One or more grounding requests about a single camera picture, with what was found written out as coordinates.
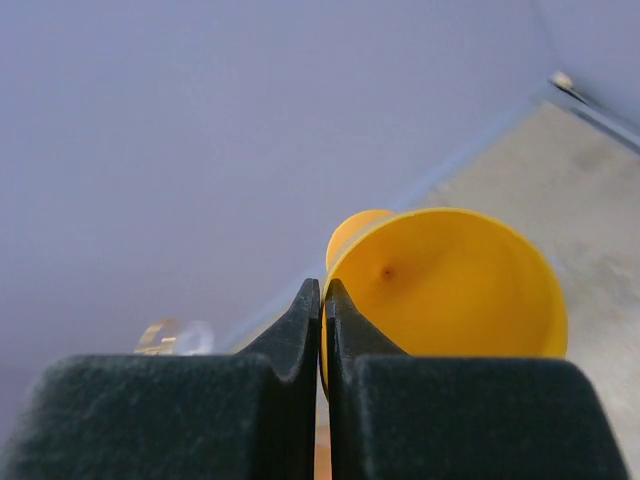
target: white wall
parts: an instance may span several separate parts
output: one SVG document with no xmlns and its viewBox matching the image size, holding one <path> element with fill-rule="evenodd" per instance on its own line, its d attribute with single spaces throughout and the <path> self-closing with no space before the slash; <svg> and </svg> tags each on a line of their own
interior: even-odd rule
<svg viewBox="0 0 640 480">
<path fill-rule="evenodd" d="M 221 344 L 556 67 L 529 2 L 3 2 L 0 364 Z"/>
<path fill-rule="evenodd" d="M 640 3 L 537 1 L 563 70 L 578 90 L 640 126 Z"/>
</svg>

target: small white object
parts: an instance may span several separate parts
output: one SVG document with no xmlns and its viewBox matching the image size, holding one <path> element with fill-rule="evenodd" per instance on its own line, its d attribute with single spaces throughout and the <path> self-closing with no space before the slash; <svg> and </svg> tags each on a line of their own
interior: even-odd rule
<svg viewBox="0 0 640 480">
<path fill-rule="evenodd" d="M 210 355 L 215 351 L 213 328 L 206 322 L 188 322 L 176 336 L 173 355 Z"/>
<path fill-rule="evenodd" d="M 563 72 L 556 72 L 551 76 L 551 81 L 564 90 L 573 90 L 573 80 Z"/>
</svg>

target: concrete floor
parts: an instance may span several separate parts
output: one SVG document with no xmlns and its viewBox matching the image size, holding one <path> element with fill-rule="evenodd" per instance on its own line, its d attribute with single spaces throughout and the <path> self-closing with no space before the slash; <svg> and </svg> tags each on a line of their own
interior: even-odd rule
<svg viewBox="0 0 640 480">
<path fill-rule="evenodd" d="M 500 218 L 553 263 L 569 308 L 568 359 L 593 382 L 640 478 L 640 158 L 548 103 L 418 205 Z M 317 478 L 329 478 L 319 390 Z"/>
</svg>

